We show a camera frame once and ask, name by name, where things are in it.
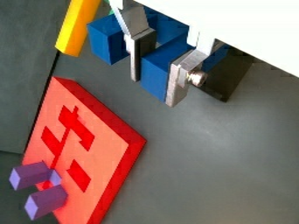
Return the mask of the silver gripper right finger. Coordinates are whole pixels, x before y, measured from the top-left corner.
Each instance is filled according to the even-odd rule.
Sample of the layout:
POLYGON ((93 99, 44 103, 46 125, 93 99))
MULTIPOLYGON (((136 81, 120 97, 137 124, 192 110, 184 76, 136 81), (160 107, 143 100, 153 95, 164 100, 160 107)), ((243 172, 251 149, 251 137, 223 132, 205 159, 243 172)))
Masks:
POLYGON ((164 103, 173 107, 187 96, 189 85, 200 87, 207 80, 201 63, 221 47, 221 42, 199 28, 188 30, 187 44, 193 46, 171 64, 164 103))

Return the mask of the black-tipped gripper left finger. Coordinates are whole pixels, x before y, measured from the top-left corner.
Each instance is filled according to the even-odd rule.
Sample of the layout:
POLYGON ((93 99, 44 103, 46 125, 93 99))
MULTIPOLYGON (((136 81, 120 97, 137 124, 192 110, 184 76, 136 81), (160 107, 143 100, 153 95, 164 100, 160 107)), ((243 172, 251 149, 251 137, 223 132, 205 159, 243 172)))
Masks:
POLYGON ((148 25, 144 6, 135 0, 109 0, 109 6, 124 33, 131 79, 140 81, 141 57, 155 50, 156 31, 148 25))

